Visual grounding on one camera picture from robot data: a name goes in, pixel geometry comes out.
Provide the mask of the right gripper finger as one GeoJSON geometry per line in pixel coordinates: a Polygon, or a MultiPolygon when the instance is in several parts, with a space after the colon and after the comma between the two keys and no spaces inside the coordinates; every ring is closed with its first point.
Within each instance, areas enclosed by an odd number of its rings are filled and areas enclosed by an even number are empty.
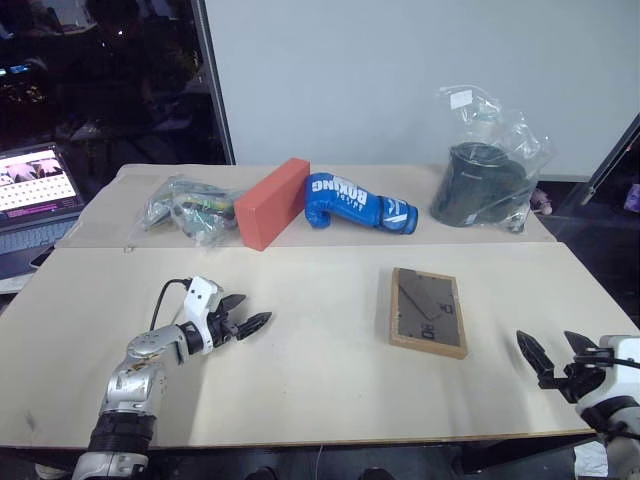
{"type": "Polygon", "coordinates": [[[533,368],[538,378],[553,378],[555,366],[539,342],[533,336],[521,330],[516,331],[516,340],[522,355],[533,368]]]}
{"type": "Polygon", "coordinates": [[[588,337],[572,331],[565,331],[564,336],[575,357],[591,357],[595,355],[596,344],[588,337]]]}

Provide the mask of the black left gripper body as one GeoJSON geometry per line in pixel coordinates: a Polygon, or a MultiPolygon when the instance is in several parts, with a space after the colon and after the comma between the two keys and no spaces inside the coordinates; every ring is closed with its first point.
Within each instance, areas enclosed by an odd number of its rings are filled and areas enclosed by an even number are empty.
{"type": "Polygon", "coordinates": [[[229,322],[229,312],[221,311],[221,300],[214,311],[207,315],[207,327],[211,335],[212,346],[218,348],[224,345],[237,333],[237,327],[229,322]]]}

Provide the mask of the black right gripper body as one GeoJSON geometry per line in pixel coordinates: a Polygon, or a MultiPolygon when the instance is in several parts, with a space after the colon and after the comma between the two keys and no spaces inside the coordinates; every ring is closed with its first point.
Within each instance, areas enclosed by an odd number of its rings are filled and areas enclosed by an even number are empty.
{"type": "Polygon", "coordinates": [[[567,401],[578,401],[604,382],[612,359],[612,349],[596,348],[594,356],[574,357],[574,362],[564,367],[564,377],[538,378],[538,386],[558,390],[567,401]]]}

